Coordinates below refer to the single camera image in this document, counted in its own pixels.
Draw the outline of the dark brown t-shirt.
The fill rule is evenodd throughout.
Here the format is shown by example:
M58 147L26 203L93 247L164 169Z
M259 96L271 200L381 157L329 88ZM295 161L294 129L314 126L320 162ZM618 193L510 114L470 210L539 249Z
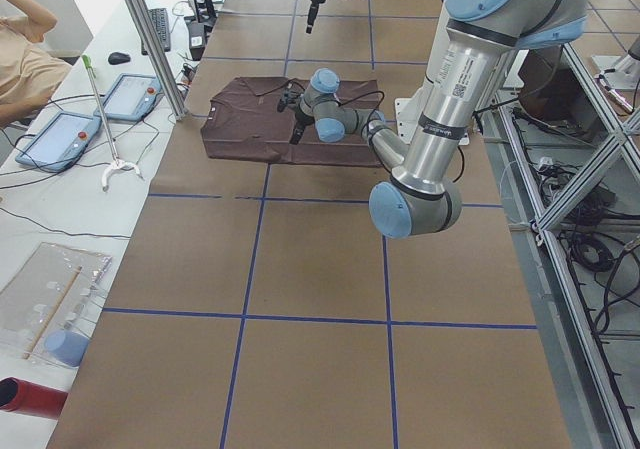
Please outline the dark brown t-shirt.
M310 126L299 143L290 143L294 111L279 112L277 105L286 90L297 96L308 84L305 79L286 77L234 78L210 100L209 115L201 128L207 156L274 164L378 167L373 151L355 134L325 143Z

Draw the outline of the black keyboard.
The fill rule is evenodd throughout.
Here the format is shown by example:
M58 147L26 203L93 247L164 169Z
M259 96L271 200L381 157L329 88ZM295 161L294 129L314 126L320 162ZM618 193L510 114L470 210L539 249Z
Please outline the black keyboard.
M165 52L171 50L171 34L169 16L166 8L153 8L148 10L148 15Z

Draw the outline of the blue teach pendant far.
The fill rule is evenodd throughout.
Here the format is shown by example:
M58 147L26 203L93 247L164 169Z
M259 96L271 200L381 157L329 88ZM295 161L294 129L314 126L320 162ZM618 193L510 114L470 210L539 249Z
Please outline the blue teach pendant far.
M109 120L140 122L153 110L160 93L157 77L122 73L102 99L104 113Z

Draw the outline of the blue teach pendant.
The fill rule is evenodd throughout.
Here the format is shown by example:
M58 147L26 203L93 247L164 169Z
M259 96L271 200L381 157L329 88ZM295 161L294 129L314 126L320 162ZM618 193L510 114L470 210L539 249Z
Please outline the blue teach pendant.
M80 159L100 128L98 116L58 112L23 149L18 150L15 161L45 172L65 171Z
M153 110L160 93L157 77L122 73L102 99L104 113L109 120L140 122Z

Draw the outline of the white reacher grabber tool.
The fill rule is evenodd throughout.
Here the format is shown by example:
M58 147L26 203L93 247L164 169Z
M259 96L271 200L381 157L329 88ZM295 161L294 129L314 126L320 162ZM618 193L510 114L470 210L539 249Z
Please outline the white reacher grabber tool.
M124 159L122 159L118 153L118 150L116 148L116 144L115 144L115 138L112 134L110 125L109 125L109 121L107 118L107 115L105 113L104 110L104 106L102 103L102 98L100 96L100 93L98 91L98 88L96 86L96 80L95 80L95 74L94 74L94 69L91 63L91 59L88 55L83 54L81 56L84 68L87 72L88 75L88 79L89 79L89 83L91 85L91 89L96 101L96 105L97 105L97 109L99 112L99 116L101 119L101 123L102 126L104 127L105 133L106 133L106 137L107 137L107 142L109 144L109 149L110 149L110 153L111 153L111 162L109 163L108 167L103 171L102 176L101 176L101 187L102 190L104 192L107 192L109 190L109 180L110 177L118 172L118 171L130 171L133 170L134 173L136 174L137 177L139 177L140 179L143 178L142 173L140 168L138 167L138 165L134 162L130 162L130 161L126 161Z

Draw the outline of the black computer mouse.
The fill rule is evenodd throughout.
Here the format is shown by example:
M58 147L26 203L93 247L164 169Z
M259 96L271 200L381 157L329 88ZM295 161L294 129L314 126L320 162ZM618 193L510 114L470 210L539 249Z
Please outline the black computer mouse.
M125 64L131 61L131 56L129 54L123 53L123 52L112 52L109 56L108 56L108 63L110 65L120 65L120 64Z

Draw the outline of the blue teach pendant near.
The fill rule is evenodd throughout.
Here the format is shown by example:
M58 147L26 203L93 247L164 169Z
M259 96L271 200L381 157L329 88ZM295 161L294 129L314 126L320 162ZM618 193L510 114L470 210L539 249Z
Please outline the blue teach pendant near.
M98 116L58 112L23 149L18 150L15 161L45 172L65 171L80 159L100 128Z

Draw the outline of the person in beige shirt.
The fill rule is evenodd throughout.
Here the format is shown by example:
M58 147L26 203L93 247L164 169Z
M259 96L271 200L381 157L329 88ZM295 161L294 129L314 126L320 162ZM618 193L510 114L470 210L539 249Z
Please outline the person in beige shirt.
M71 65L40 47L56 16L34 0L6 0L20 16L1 19L1 126L33 116L49 102Z

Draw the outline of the wooden stick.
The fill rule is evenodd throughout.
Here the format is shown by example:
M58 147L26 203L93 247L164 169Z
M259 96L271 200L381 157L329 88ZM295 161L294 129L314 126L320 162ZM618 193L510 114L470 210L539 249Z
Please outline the wooden stick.
M43 337L44 333L46 332L49 324L51 323L51 321L54 318L55 314L59 310L61 304L64 302L64 299L67 296L68 292L70 291L70 289L75 284L78 276L81 274L82 269L83 269L82 266L76 266L73 269L72 276L69 279L69 281L67 282L67 284L64 286L63 289L58 291L57 299L50 306L50 308L49 308L48 312L46 313L45 317L42 319L41 327L38 329L38 331L36 332L33 340L29 343L27 348L22 351L22 358L24 360L27 360L31 355L34 354L34 350L35 350L36 346L38 345L40 339Z

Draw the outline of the clear plastic bag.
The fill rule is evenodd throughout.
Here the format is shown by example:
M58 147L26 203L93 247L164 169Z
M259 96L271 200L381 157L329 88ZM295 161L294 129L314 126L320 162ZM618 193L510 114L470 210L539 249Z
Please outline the clear plastic bag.
M1 352L22 358L50 306L72 276L76 266L82 272L68 292L43 337L27 360L68 366L44 347L45 338L56 330L68 330L89 340L108 292L101 286L112 257L93 251L43 242L1 290Z

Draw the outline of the red cylinder tube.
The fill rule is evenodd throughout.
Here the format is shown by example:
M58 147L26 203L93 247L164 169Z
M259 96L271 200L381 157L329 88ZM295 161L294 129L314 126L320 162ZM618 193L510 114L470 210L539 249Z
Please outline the red cylinder tube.
M14 377L1 381L1 410L57 420L68 393Z

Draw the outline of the aluminium frame post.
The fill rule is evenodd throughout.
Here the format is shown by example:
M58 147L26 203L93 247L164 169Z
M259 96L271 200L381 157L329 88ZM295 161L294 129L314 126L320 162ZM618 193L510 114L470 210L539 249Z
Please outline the aluminium frame post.
M159 78L165 98L168 100L172 113L177 121L187 114L184 99L178 90L173 77L169 61L161 46L154 25L148 14L145 0L124 0L133 20L134 26L145 45L156 76Z

